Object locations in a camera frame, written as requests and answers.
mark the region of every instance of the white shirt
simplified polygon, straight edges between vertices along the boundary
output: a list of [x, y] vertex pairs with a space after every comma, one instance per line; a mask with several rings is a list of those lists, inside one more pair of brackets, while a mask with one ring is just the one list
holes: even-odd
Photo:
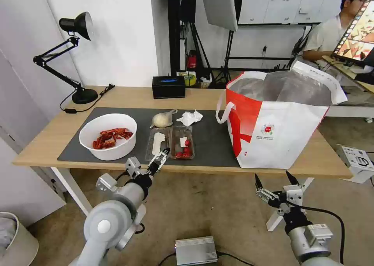
[[[326, 20], [313, 28], [308, 37], [304, 51], [333, 51], [343, 37], [346, 30], [342, 28], [340, 17]], [[324, 60], [318, 60], [320, 66], [326, 64]]]

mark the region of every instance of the crumpled white tissue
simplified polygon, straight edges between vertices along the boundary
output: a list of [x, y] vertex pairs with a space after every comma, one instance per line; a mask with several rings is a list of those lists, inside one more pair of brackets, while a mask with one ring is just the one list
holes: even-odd
[[198, 122], [203, 118], [199, 112], [195, 110], [194, 113], [191, 112], [184, 112], [182, 118], [177, 119], [178, 122], [181, 122], [185, 126], [190, 126], [194, 122]]

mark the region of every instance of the bag handle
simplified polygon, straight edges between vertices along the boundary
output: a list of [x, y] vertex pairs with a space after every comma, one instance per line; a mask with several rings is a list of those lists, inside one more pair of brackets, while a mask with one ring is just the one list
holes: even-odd
[[229, 117], [229, 114], [231, 112], [231, 109], [233, 107], [235, 107], [235, 104], [232, 103], [231, 101], [226, 105], [226, 108], [225, 108], [225, 111], [223, 112], [223, 115], [222, 115], [222, 118], [220, 119], [218, 117], [218, 112], [219, 110], [221, 109], [221, 105], [222, 105], [222, 100], [223, 100], [223, 96], [225, 94], [225, 90], [221, 93], [221, 96], [219, 97], [219, 100], [217, 102], [217, 109], [216, 109], [216, 112], [215, 112], [215, 118], [217, 119], [217, 122], [220, 123], [220, 124], [223, 124], [224, 122], [227, 121], [228, 117]]

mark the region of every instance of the shopping bag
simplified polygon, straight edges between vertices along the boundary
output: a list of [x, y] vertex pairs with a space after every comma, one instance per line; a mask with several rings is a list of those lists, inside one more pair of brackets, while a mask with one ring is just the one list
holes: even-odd
[[[224, 94], [226, 108], [219, 118]], [[302, 62], [290, 71], [244, 72], [229, 82], [216, 111], [228, 121], [234, 154], [243, 168], [288, 169], [331, 105], [347, 101], [339, 82]]]

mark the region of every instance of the person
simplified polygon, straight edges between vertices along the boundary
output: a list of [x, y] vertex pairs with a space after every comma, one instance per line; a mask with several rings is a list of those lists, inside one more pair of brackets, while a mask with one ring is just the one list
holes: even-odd
[[325, 66], [322, 56], [331, 55], [365, 0], [342, 0], [340, 13], [316, 26], [308, 37], [303, 59]]

